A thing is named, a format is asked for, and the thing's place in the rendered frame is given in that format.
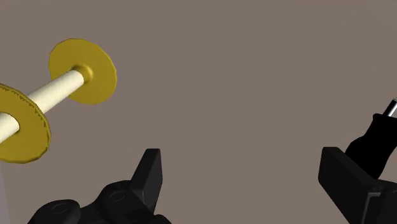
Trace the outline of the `black handled metal tool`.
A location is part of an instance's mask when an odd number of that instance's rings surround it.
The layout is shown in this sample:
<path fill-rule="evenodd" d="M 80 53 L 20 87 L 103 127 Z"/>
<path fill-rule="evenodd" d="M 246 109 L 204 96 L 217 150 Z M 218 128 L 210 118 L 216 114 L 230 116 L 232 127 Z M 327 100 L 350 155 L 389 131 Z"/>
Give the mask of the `black handled metal tool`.
<path fill-rule="evenodd" d="M 372 116 L 365 134 L 355 139 L 345 154 L 373 179 L 378 179 L 389 157 L 397 148 L 397 99 L 393 99 L 385 111 Z"/>

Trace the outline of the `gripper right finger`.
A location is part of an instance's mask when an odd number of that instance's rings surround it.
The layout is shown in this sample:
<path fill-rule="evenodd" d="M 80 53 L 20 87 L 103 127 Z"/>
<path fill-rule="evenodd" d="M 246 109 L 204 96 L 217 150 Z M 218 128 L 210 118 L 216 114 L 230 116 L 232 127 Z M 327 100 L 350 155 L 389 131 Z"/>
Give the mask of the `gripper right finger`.
<path fill-rule="evenodd" d="M 373 179 L 337 147 L 324 147 L 319 184 L 349 224 L 397 224 L 397 183 Z"/>

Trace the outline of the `gold and cream spool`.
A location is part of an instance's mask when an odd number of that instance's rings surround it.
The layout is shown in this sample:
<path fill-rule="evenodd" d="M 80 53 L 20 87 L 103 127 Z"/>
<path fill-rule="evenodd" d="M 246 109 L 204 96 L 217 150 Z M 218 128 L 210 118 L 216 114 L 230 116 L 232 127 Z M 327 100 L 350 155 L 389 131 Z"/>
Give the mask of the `gold and cream spool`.
<path fill-rule="evenodd" d="M 110 56 L 84 39 L 56 44 L 48 69 L 50 82 L 27 95 L 0 83 L 0 160 L 25 164 L 39 159 L 52 136 L 46 112 L 67 97 L 83 104 L 102 103 L 117 84 Z"/>

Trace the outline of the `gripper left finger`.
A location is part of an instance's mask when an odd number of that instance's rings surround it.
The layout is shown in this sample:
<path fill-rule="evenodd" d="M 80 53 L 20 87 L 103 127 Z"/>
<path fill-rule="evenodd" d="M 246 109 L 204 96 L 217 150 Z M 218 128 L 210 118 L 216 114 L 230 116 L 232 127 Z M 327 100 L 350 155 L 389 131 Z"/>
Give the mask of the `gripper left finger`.
<path fill-rule="evenodd" d="M 130 180 L 105 186 L 89 205 L 72 199 L 40 207 L 27 224 L 171 224 L 155 208 L 162 187 L 159 149 L 147 149 Z"/>

